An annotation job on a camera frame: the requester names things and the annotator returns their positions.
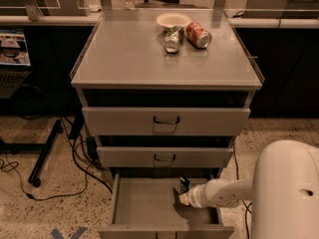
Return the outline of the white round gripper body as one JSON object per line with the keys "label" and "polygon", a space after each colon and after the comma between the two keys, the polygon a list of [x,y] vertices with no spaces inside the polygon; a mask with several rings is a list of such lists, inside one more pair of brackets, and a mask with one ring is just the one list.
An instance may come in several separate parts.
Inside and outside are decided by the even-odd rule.
{"label": "white round gripper body", "polygon": [[205,185],[200,184],[192,187],[187,193],[189,204],[194,208],[204,208],[207,206],[205,195]]}

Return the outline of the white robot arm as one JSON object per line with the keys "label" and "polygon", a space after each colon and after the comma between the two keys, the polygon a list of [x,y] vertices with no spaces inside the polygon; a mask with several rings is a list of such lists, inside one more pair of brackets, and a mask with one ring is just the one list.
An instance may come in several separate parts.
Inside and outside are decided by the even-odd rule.
{"label": "white robot arm", "polygon": [[212,179],[179,201],[194,208],[232,208],[252,202],[251,239],[319,239],[319,148],[277,140],[259,154],[253,176]]}

